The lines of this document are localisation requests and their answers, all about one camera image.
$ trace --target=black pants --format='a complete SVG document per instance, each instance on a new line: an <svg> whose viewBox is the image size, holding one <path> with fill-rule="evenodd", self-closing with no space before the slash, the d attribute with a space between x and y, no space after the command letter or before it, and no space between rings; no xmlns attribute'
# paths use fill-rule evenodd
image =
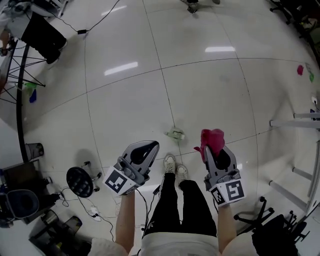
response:
<svg viewBox="0 0 320 256"><path fill-rule="evenodd" d="M48 64L53 63L59 58L59 49L67 41L44 17L34 12L21 40L32 48L35 48L46 59Z"/></svg>
<svg viewBox="0 0 320 256"><path fill-rule="evenodd" d="M175 179L174 173L164 175L161 197L144 235L174 232L217 237L216 224L207 201L193 180L184 180L180 183L183 191L183 221L180 224Z"/></svg>

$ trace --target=pink object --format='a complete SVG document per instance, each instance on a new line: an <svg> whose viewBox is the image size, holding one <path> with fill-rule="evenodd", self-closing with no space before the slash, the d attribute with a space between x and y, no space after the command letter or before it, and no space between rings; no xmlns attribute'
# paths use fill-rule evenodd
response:
<svg viewBox="0 0 320 256"><path fill-rule="evenodd" d="M304 66L299 65L296 72L298 73L299 76L302 76L302 74L304 73Z"/></svg>
<svg viewBox="0 0 320 256"><path fill-rule="evenodd" d="M202 161L205 162L205 146L209 146L215 156L219 156L220 151L225 146L225 133L220 129L203 129L201 131L201 147L194 147L196 151L201 153Z"/></svg>

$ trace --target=red cloth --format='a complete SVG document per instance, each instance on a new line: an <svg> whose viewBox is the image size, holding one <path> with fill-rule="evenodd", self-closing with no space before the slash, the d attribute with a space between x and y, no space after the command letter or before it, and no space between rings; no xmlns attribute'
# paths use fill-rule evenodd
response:
<svg viewBox="0 0 320 256"><path fill-rule="evenodd" d="M225 133L220 129L203 129L201 131L201 147L194 147L196 151L201 153L202 161L205 162L205 146L209 146L215 156L219 156L220 151L225 146Z"/></svg>

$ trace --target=person's hand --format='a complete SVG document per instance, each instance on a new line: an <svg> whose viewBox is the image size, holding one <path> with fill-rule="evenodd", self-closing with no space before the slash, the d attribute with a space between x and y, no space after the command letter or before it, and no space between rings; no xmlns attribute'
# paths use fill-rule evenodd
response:
<svg viewBox="0 0 320 256"><path fill-rule="evenodd" d="M3 49L3 48L0 48L1 49L1 51L0 51L0 56L7 56L7 54L8 54L8 49Z"/></svg>

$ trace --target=white tile floor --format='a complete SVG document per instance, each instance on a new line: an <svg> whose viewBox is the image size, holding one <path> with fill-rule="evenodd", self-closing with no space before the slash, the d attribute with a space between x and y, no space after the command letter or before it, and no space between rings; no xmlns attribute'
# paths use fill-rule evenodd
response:
<svg viewBox="0 0 320 256"><path fill-rule="evenodd" d="M74 0L63 19L77 30L89 29L114 2ZM320 85L314 57L293 27L269 11L266 0L200 3L207 8L191 15L180 0L120 0L87 36L78 36L60 20L51 22L69 45L52 69L28 68L47 86L38 88L35 103L25 98L23 117L25 141L44 146L41 167L54 181L52 191L67 185L72 166L89 160L94 173L105 172L129 144L157 140L160 151L150 181L140 188L148 204L162 182L162 158L171 152L188 167L216 219L203 184L206 169L193 148L200 145L202 129L219 128L237 158L248 194L232 205L234 213L254 211L264 195L278 213L302 214L268 183L276 179L304 199L309 184L290 170L297 166L312 171L318 133L271 129L269 120L291 119L292 113L313 107L311 94ZM32 49L29 55L39 57ZM305 62L312 66L313 83L306 69L297 74ZM186 134L179 145L164 135L174 125ZM182 194L177 191L182 218ZM72 192L66 196L75 198ZM90 199L115 224L121 199L103 186ZM91 203L83 203L89 210ZM107 223L92 220L78 201L69 204L65 208L59 202L54 210L63 220L79 216L81 235L111 238ZM141 243L145 214L137 195L133 252Z"/></svg>

